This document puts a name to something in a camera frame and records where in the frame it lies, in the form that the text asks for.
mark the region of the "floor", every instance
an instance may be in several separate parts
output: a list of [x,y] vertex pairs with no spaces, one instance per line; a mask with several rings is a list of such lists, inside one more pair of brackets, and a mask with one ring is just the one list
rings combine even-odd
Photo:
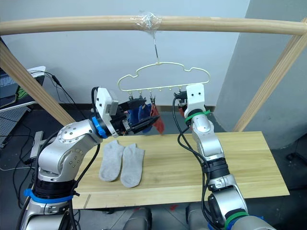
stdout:
[[[68,111],[76,120],[80,120],[78,111]],[[165,124],[165,133],[178,133],[170,112],[162,112],[161,117]],[[224,130],[216,123],[213,114],[209,115],[216,132]],[[48,137],[61,125],[43,110],[33,110],[26,113],[22,124],[31,128],[31,134],[43,130]],[[12,135],[28,135],[28,130],[19,123]],[[151,135],[158,134],[153,128]],[[0,149],[0,167],[2,169],[14,168],[22,145],[27,137],[11,137],[4,149]],[[31,148],[31,141],[24,148],[26,153]],[[247,199],[249,213],[264,216],[265,220],[279,230],[304,229],[307,223],[307,166],[299,158],[289,161],[285,157],[295,150],[306,154],[307,136],[300,138],[292,145],[278,150],[272,150],[272,154],[290,190],[289,196]],[[16,184],[20,184],[27,174],[28,169],[17,170]],[[17,206],[17,198],[12,185],[13,171],[1,171],[0,173],[0,230],[11,230],[15,228],[20,209]],[[21,191],[26,189],[31,182],[31,174],[26,179]],[[153,230],[187,230],[185,208],[188,204],[166,204],[150,206],[153,214]],[[136,207],[116,208],[113,214],[97,210],[81,210],[80,225],[83,230],[121,230]]]

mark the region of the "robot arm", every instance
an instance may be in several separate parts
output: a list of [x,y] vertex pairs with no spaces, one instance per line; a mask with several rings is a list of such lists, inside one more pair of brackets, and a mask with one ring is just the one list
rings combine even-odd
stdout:
[[203,161],[207,162],[202,171],[209,180],[208,189],[212,192],[208,198],[211,225],[216,229],[228,226],[227,229],[232,230],[274,230],[262,219],[248,215],[246,202],[235,177],[229,172],[223,148],[214,133],[213,123],[205,115],[204,86],[189,85],[186,95],[186,124],[192,128],[198,153],[203,156]]
[[133,99],[118,104],[118,100],[105,88],[97,88],[95,105],[100,117],[74,122],[64,126],[56,139],[45,147],[38,157],[38,177],[33,190],[27,190],[31,199],[24,218],[23,230],[71,229],[68,215],[71,189],[85,154],[104,138],[128,132],[137,133],[151,126],[158,116],[148,117],[131,125],[124,111],[145,103]]

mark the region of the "wooden rod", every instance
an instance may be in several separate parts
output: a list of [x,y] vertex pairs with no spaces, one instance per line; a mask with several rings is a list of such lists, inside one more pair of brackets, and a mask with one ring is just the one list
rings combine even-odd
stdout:
[[[249,18],[161,16],[161,31],[216,31],[303,35],[307,24]],[[140,16],[77,16],[38,18],[0,23],[0,35],[55,31],[144,30]]]
[[266,102],[271,93],[277,87],[279,82],[286,75],[295,60],[302,53],[306,45],[307,33],[302,36],[292,36],[286,48],[277,60],[275,66],[271,70],[270,74],[262,83],[262,85],[256,92],[254,98],[249,103],[247,109],[244,111],[243,115],[238,120],[237,124],[233,129],[234,132],[241,132],[245,129],[245,127],[249,124],[249,122],[256,115],[258,110],[262,107],[262,105]]
[[3,42],[0,42],[0,67],[62,125],[75,121],[28,73]]

